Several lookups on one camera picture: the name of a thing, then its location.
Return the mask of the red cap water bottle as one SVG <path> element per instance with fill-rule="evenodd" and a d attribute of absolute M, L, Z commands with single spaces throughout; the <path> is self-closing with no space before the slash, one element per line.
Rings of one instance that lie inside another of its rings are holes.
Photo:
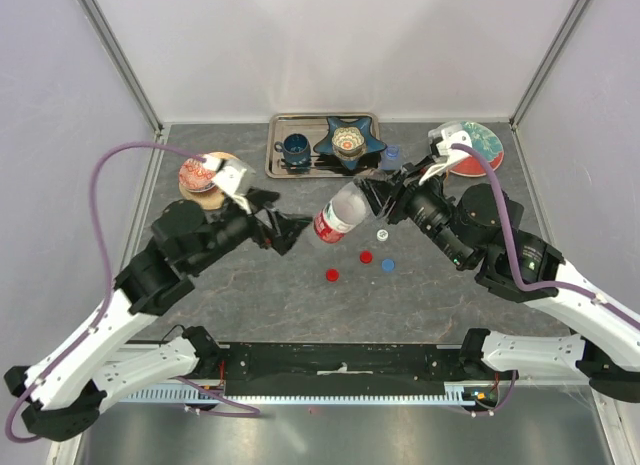
<path fill-rule="evenodd" d="M 334 245 L 370 215 L 364 192 L 354 183 L 343 186 L 314 216 L 307 241 L 316 248 Z"/>

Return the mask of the blue cap water bottle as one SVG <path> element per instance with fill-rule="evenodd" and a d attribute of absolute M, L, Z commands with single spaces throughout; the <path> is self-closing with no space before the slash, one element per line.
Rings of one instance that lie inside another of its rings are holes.
<path fill-rule="evenodd" d="M 379 168 L 384 171 L 399 170 L 402 166 L 401 150 L 396 145 L 388 145 L 381 153 Z"/>

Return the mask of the white tea bottle cap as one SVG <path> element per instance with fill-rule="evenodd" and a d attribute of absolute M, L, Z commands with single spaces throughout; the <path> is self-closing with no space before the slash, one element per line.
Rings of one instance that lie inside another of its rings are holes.
<path fill-rule="evenodd" d="M 389 234 L 388 234 L 388 232 L 387 232 L 385 229 L 379 229 L 379 230 L 376 232 L 376 239 L 377 239 L 378 241 L 380 241 L 380 242 L 384 242 L 384 241 L 386 241 L 386 240 L 388 239 L 388 237 L 389 237 Z"/>

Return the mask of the red bottle cap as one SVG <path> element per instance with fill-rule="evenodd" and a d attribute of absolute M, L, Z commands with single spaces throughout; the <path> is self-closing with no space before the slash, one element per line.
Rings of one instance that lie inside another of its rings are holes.
<path fill-rule="evenodd" d="M 329 282 L 335 282 L 339 279 L 340 274 L 336 269 L 330 268 L 326 271 L 325 277 Z"/>
<path fill-rule="evenodd" d="M 359 255 L 360 262 L 369 264 L 373 261 L 373 254 L 370 251 L 362 251 Z"/>

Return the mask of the blue bottle cap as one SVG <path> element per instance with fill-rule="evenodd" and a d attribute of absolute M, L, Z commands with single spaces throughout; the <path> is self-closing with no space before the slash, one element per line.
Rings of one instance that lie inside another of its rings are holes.
<path fill-rule="evenodd" d="M 384 259 L 381 262 L 381 267 L 385 272 L 392 272 L 395 269 L 395 262 L 391 259 Z"/>

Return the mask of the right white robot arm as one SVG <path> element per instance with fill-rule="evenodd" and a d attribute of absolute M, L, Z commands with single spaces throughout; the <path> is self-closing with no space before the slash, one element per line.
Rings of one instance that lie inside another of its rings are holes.
<path fill-rule="evenodd" d="M 560 251 L 521 230 L 524 212 L 498 182 L 449 197 L 444 179 L 419 181 L 413 165 L 392 175 L 355 181 L 371 211 L 387 224 L 403 220 L 459 271 L 473 270 L 490 294 L 524 304 L 564 323 L 570 335 L 518 337 L 469 330 L 458 353 L 468 378 L 584 378 L 618 401 L 639 401 L 639 316 L 590 283 Z"/>

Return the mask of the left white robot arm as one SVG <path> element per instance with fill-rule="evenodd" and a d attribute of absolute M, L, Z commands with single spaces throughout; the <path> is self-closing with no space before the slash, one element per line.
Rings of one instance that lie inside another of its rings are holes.
<path fill-rule="evenodd" d="M 4 375 L 17 399 L 5 424 L 15 443 L 15 417 L 28 431 L 24 442 L 69 440 L 87 430 L 120 399 L 166 379 L 216 373 L 225 353 L 202 326 L 136 358 L 109 358 L 131 337 L 191 293 L 193 278 L 251 240 L 285 255 L 312 219 L 284 214 L 279 193 L 250 189 L 244 205 L 229 203 L 210 217 L 194 201 L 169 204 L 151 226 L 152 237 L 115 277 L 112 291 L 54 352 L 38 364 L 13 366 Z"/>

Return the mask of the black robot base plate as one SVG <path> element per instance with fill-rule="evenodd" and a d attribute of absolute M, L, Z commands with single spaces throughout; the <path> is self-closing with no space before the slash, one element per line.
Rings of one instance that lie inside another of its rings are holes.
<path fill-rule="evenodd" d="M 507 382 L 479 354 L 426 344 L 231 342 L 197 366 L 229 395 L 435 394 L 446 382 Z"/>

